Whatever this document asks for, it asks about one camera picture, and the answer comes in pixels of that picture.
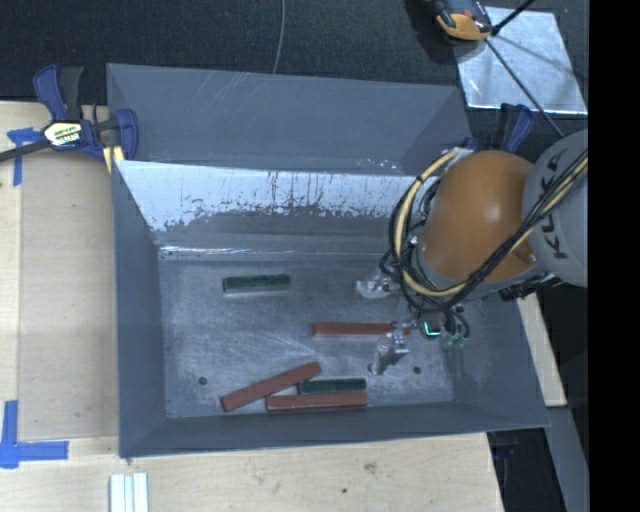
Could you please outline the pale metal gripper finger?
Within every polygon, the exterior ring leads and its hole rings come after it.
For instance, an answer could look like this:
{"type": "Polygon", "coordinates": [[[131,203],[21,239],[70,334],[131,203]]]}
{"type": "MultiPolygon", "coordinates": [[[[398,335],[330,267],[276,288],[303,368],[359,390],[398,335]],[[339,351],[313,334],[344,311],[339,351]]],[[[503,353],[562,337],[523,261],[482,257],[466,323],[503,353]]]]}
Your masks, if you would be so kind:
{"type": "Polygon", "coordinates": [[[403,334],[392,334],[378,339],[374,349],[372,374],[383,375],[390,366],[395,366],[410,352],[403,334]]]}
{"type": "Polygon", "coordinates": [[[393,280],[386,277],[357,280],[355,282],[355,293],[364,299],[383,299],[395,295],[397,286],[393,280]]]}

